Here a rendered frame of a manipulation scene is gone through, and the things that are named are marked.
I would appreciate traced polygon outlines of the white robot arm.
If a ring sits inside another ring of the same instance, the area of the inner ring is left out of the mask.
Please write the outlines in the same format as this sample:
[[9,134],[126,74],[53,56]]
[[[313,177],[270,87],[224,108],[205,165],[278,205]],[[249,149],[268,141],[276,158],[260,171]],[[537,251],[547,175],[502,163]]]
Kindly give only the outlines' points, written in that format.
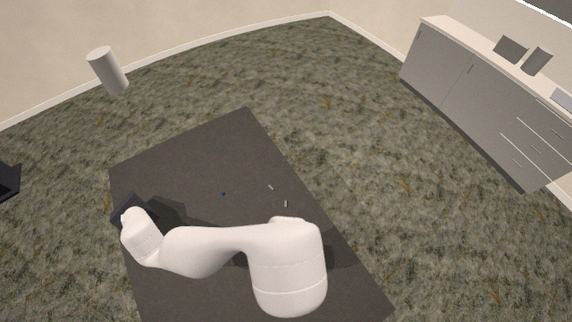
[[316,225],[302,218],[274,216],[261,225],[180,226],[163,236],[142,210],[132,207],[121,215],[121,242],[140,265],[202,279],[242,251],[257,303],[267,314],[296,318],[324,302],[327,274]]

